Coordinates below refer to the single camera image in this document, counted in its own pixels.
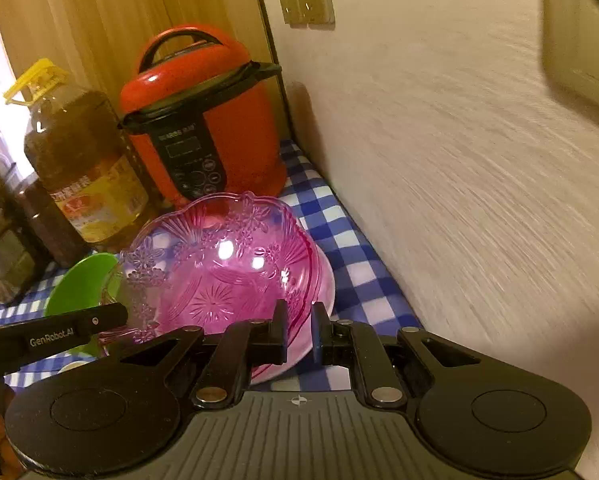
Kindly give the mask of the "green plastic bowl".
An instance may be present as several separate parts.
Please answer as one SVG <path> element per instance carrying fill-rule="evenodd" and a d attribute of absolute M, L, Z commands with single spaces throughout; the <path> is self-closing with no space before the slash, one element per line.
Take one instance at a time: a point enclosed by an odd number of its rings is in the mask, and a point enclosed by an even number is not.
<path fill-rule="evenodd" d="M 98 252 L 76 263 L 51 292 L 44 316 L 57 316 L 100 305 L 101 290 L 118 259 L 108 252 Z"/>

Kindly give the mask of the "large purple glass plate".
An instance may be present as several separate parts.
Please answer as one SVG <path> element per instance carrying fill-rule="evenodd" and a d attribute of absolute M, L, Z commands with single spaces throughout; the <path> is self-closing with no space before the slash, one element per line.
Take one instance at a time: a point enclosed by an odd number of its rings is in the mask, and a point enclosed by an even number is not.
<path fill-rule="evenodd" d="M 196 325 L 217 335 L 238 321 L 269 320 L 287 304 L 287 360 L 252 372 L 260 384 L 313 348 L 313 303 L 334 306 L 329 260 L 290 206 L 252 193 L 207 195 L 150 222 L 118 256 L 101 303 L 128 311 L 121 328 L 101 333 L 106 353 Z"/>

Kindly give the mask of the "stainless steel steamer pot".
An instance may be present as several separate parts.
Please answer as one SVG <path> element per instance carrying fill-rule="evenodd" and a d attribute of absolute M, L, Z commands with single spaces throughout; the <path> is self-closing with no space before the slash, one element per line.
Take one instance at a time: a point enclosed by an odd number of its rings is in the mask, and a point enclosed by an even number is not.
<path fill-rule="evenodd" d="M 39 247 L 14 201 L 15 164 L 0 154 L 0 304 L 11 304 L 26 292 L 41 271 Z"/>

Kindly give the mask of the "brown metal canister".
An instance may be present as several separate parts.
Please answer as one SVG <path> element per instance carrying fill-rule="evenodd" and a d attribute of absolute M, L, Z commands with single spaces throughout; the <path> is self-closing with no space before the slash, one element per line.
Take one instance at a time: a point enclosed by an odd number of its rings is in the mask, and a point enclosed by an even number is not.
<path fill-rule="evenodd" d="M 60 211 L 36 174 L 15 188 L 15 200 L 30 228 L 62 268 L 70 268 L 89 255 L 90 247 Z"/>

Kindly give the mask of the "blue white checkered tablecloth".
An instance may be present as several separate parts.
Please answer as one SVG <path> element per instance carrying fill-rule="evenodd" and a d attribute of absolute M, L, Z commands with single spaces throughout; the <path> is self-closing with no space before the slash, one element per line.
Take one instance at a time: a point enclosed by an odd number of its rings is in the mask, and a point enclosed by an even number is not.
<path fill-rule="evenodd" d="M 334 273 L 331 318 L 365 322 L 379 335 L 386 336 L 397 335 L 405 326 L 423 327 L 395 278 L 324 177 L 293 142 L 282 141 L 281 154 L 288 175 L 281 200 L 293 209 L 317 245 L 325 249 L 325 257 Z M 0 304 L 0 325 L 41 318 L 52 291 L 66 272 L 51 263 L 41 281 L 30 287 L 19 304 L 9 307 Z M 89 358 L 85 354 L 63 352 L 25 366 L 5 380 L 20 390 L 80 359 Z M 309 351 L 293 368 L 254 388 L 262 391 L 345 390 L 350 388 L 350 383 L 346 370 L 315 364 Z"/>

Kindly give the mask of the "large cooking oil bottle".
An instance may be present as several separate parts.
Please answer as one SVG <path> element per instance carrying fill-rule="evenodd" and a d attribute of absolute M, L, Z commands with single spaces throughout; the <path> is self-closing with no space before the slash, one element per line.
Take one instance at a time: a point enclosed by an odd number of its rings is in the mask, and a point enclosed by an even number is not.
<path fill-rule="evenodd" d="M 24 153 L 63 216 L 99 252 L 121 252 L 155 218 L 155 198 L 105 93 L 40 58 L 4 93 L 26 106 Z"/>

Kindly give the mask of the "red electric pressure cooker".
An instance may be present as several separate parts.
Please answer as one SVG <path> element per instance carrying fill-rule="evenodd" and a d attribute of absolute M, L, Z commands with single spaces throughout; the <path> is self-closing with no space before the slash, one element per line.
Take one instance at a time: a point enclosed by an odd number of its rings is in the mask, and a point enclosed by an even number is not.
<path fill-rule="evenodd" d="M 281 72 L 216 27 L 179 25 L 153 38 L 121 89 L 120 125 L 174 208 L 219 192 L 282 192 L 287 171 L 266 89 Z"/>

